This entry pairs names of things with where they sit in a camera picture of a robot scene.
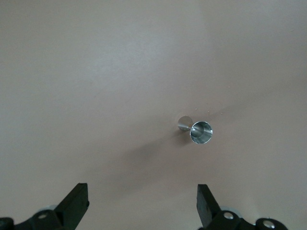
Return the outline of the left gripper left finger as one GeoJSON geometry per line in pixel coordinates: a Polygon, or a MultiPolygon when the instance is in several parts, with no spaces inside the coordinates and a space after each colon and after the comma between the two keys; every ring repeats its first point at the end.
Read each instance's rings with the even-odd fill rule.
{"type": "Polygon", "coordinates": [[[78,183],[54,210],[39,211],[19,224],[15,224],[10,217],[2,217],[0,228],[2,230],[74,230],[88,207],[88,184],[78,183]]]}

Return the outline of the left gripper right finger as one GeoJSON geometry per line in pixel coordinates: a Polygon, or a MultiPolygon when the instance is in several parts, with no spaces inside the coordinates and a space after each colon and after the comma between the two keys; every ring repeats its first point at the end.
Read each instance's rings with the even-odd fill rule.
{"type": "Polygon", "coordinates": [[[287,227],[271,218],[260,218],[251,224],[233,211],[221,210],[208,185],[197,187],[197,211],[202,230],[286,230],[287,227]]]}

